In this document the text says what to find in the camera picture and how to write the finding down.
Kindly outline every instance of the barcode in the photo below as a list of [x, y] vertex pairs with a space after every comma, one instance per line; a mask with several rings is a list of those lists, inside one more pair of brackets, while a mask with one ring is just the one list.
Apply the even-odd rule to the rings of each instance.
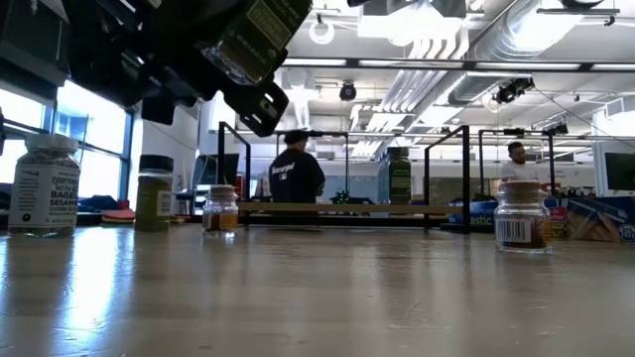
[[531, 243], [532, 224], [526, 219], [498, 219], [496, 239], [500, 242]]

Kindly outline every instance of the computer monitor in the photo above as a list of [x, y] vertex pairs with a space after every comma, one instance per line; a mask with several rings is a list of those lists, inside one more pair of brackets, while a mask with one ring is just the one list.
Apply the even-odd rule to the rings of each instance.
[[[193, 172], [194, 187], [216, 184], [216, 163], [218, 155], [200, 155], [196, 158]], [[225, 184], [234, 185], [238, 171], [240, 154], [225, 154], [224, 174]]]
[[608, 189], [635, 190], [635, 155], [606, 153], [606, 181]]

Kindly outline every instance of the black t-shirt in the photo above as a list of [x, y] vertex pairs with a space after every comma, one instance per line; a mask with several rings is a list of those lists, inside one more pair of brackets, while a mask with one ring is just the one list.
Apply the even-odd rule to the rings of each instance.
[[311, 154], [287, 149], [269, 168], [269, 187], [274, 202], [316, 203], [324, 173]]

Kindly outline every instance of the black lid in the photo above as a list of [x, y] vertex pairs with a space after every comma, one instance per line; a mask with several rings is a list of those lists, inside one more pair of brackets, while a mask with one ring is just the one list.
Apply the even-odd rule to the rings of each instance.
[[142, 155], [139, 159], [139, 171], [164, 170], [172, 172], [175, 169], [175, 161], [162, 155]]
[[408, 158], [410, 155], [410, 148], [408, 147], [391, 147], [386, 150], [386, 154], [391, 157]]

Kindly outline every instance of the wooden table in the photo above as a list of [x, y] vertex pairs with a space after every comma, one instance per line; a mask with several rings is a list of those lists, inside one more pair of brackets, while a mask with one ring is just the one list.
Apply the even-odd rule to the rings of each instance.
[[635, 249], [251, 228], [0, 238], [0, 356], [633, 356]]

